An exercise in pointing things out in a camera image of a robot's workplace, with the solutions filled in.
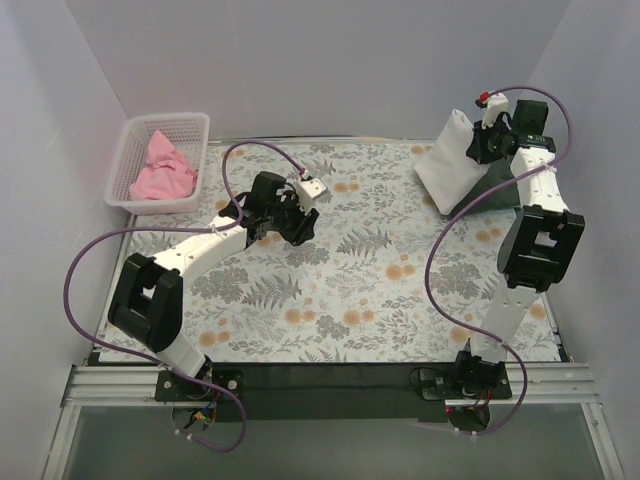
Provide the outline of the white t shirt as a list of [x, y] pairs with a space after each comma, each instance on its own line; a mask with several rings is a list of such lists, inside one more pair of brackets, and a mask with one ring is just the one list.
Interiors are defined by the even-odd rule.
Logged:
[[414, 171], [442, 215], [449, 215], [489, 170], [466, 152], [473, 139], [473, 124], [453, 109], [431, 149], [414, 164]]

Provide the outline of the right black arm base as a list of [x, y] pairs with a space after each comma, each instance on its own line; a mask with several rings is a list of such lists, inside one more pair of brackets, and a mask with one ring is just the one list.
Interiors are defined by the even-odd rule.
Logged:
[[507, 400], [512, 390], [503, 362], [471, 367], [455, 363], [429, 363], [414, 367], [409, 384], [424, 400]]

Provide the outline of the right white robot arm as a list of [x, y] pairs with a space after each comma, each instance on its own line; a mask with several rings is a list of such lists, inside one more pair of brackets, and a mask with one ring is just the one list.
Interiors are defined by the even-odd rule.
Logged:
[[560, 193], [555, 142], [544, 133], [547, 104], [519, 100], [511, 108], [502, 93], [485, 93], [476, 103], [485, 113], [467, 154], [481, 164], [509, 161], [520, 210], [498, 252], [501, 278], [489, 310], [455, 360], [456, 380], [471, 390], [500, 383], [505, 345], [540, 295], [563, 279], [585, 228]]

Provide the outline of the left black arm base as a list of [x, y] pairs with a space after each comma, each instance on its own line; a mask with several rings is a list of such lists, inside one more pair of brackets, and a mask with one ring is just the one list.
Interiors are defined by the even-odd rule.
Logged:
[[[244, 374], [240, 370], [213, 370], [206, 373], [202, 381], [223, 387], [240, 398], [244, 387]], [[154, 400], [165, 403], [203, 402], [213, 399], [217, 394], [217, 390], [194, 383], [168, 370], [162, 370], [156, 382]]]

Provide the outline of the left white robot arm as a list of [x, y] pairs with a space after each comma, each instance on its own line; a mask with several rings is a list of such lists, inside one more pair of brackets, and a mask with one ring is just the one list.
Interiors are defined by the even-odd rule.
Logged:
[[291, 184], [278, 174], [259, 173], [251, 190], [232, 198], [205, 233], [151, 256], [130, 255], [112, 297], [109, 323], [141, 343], [162, 364], [202, 379], [208, 358], [183, 332], [185, 290], [270, 232], [293, 246], [313, 239], [319, 217], [315, 202], [326, 192], [316, 178]]

